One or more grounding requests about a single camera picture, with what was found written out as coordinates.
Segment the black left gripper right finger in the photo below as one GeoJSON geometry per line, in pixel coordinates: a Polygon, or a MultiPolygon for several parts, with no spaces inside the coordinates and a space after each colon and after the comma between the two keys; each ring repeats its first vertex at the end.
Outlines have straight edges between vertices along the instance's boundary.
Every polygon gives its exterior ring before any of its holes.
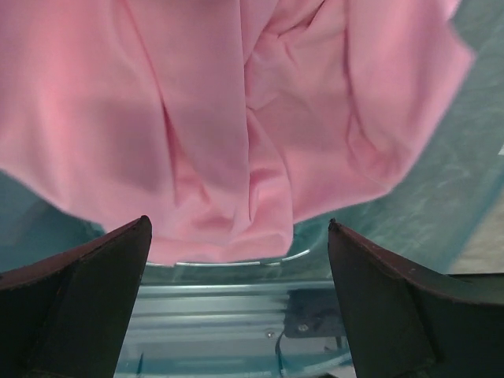
{"type": "Polygon", "coordinates": [[[502,376],[502,274],[443,275],[335,221],[328,256],[357,376],[502,376]]]}

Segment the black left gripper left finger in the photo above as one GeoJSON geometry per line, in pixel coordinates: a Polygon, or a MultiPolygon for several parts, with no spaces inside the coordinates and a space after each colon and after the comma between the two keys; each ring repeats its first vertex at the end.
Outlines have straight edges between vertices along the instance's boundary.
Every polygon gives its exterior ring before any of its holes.
{"type": "Polygon", "coordinates": [[[111,377],[152,238],[142,216],[1,274],[3,377],[111,377]]]}

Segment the pink t shirt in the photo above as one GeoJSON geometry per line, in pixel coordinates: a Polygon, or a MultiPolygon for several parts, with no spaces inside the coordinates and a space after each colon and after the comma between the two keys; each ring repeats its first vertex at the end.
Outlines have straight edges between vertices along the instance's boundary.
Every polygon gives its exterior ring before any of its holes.
{"type": "Polygon", "coordinates": [[[474,59],[456,1],[4,1],[1,168],[149,259],[287,253],[391,192],[474,59]]]}

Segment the teal transparent plastic bin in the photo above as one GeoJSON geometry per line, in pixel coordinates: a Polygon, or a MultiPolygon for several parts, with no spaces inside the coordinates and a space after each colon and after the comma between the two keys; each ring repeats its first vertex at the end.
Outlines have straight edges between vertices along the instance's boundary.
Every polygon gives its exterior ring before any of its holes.
{"type": "MultiPolygon", "coordinates": [[[[332,282],[331,219],[422,265],[447,271],[503,190],[503,4],[456,2],[451,22],[473,52],[472,65],[420,157],[391,192],[297,223],[291,247],[279,257],[171,265],[148,258],[141,287],[332,282]]],[[[2,271],[110,231],[60,210],[1,168],[2,271]]]]}

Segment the aluminium extrusion rail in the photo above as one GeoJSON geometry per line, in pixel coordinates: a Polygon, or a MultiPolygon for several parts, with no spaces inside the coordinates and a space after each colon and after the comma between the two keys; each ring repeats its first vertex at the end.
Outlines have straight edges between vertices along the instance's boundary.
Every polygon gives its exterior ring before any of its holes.
{"type": "Polygon", "coordinates": [[[330,280],[143,286],[118,377],[314,377],[351,364],[330,280]]]}

